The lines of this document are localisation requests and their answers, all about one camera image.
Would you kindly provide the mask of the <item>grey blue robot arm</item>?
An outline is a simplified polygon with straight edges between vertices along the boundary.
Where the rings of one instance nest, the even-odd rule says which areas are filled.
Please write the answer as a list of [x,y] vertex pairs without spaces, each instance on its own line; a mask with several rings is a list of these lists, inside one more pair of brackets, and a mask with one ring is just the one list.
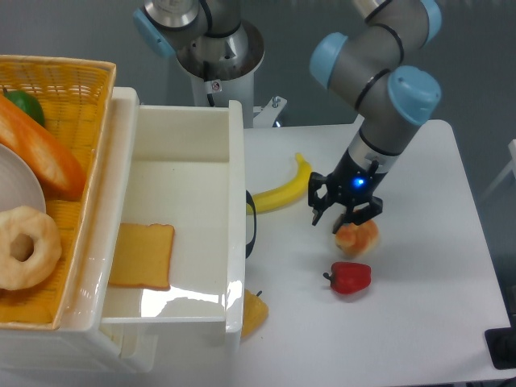
[[[434,1],[357,1],[366,30],[354,38],[332,33],[310,58],[311,76],[341,97],[363,122],[335,169],[312,173],[308,204],[314,218],[340,204],[335,228],[360,225],[382,212],[375,190],[431,117],[439,83],[404,64],[406,55],[439,32]],[[237,1],[146,1],[133,14],[137,31],[159,56],[175,57],[189,75],[197,106],[240,102],[243,123],[254,115],[254,74],[264,58],[260,32]]]

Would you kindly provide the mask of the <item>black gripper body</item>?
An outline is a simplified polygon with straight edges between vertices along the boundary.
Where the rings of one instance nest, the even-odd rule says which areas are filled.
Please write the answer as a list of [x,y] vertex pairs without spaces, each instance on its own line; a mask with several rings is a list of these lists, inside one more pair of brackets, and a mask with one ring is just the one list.
[[383,201],[374,193],[386,173],[379,173],[379,168],[377,161],[367,161],[364,168],[359,166],[346,151],[333,172],[327,175],[325,204],[338,203],[348,209],[368,205],[381,212]]

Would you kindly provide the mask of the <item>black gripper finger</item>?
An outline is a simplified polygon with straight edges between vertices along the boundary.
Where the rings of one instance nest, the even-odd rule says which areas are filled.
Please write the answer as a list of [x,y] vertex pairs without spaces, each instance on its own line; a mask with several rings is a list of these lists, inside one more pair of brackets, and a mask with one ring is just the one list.
[[367,221],[375,218],[383,211],[383,200],[377,197],[371,197],[367,202],[344,207],[343,213],[335,220],[332,227],[332,233],[345,225],[354,224],[360,226]]
[[312,172],[308,181],[308,206],[312,209],[313,218],[311,224],[316,226],[327,210],[327,191],[320,195],[321,189],[327,189],[327,177],[320,173]]

